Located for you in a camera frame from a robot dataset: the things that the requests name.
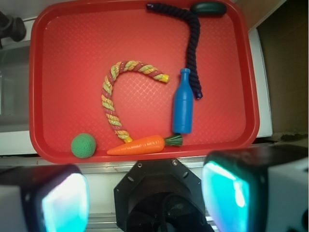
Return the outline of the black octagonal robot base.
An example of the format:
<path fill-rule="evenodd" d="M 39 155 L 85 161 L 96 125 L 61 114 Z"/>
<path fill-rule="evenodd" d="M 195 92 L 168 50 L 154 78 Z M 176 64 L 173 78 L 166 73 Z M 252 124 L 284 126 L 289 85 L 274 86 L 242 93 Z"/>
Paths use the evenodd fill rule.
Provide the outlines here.
<path fill-rule="evenodd" d="M 212 232 L 201 179 L 177 159 L 137 161 L 114 188 L 124 232 Z"/>

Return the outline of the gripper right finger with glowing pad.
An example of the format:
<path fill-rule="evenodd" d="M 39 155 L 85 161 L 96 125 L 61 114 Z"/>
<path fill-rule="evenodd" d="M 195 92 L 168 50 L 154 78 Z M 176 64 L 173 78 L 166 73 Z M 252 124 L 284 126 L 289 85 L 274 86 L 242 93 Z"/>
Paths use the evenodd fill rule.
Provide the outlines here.
<path fill-rule="evenodd" d="M 309 151 L 264 145 L 213 151 L 204 161 L 205 207 L 221 232 L 306 232 Z"/>

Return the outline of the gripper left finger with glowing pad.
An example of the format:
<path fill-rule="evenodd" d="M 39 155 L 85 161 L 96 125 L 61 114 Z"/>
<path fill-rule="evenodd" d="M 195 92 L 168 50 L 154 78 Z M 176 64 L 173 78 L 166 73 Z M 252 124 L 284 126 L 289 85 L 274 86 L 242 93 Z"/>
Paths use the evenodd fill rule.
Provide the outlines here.
<path fill-rule="evenodd" d="M 89 207 L 88 182 L 76 165 L 19 166 L 0 172 L 2 232 L 84 232 Z"/>

